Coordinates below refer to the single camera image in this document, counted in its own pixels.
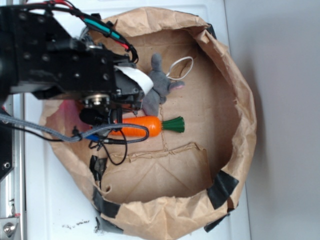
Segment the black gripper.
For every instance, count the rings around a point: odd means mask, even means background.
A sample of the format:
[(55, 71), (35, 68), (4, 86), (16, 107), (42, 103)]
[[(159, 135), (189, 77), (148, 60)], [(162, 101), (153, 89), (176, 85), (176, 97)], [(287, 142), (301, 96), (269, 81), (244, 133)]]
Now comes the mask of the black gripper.
[(116, 54), (90, 37), (54, 40), (47, 43), (47, 51), (56, 78), (47, 92), (50, 100), (79, 100), (100, 111), (131, 112), (142, 108), (145, 92), (153, 88), (151, 78), (127, 54)]

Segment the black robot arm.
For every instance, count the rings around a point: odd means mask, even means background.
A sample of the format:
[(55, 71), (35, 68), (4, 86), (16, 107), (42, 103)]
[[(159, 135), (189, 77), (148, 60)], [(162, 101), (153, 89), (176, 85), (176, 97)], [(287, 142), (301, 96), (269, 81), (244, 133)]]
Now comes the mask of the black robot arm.
[(53, 2), (0, 9), (0, 101), (31, 93), (39, 100), (77, 100), (89, 108), (139, 110), (153, 81), (136, 67), (135, 48), (109, 24), (76, 9), (86, 26), (119, 44), (120, 55), (83, 32), (72, 37), (54, 18)]

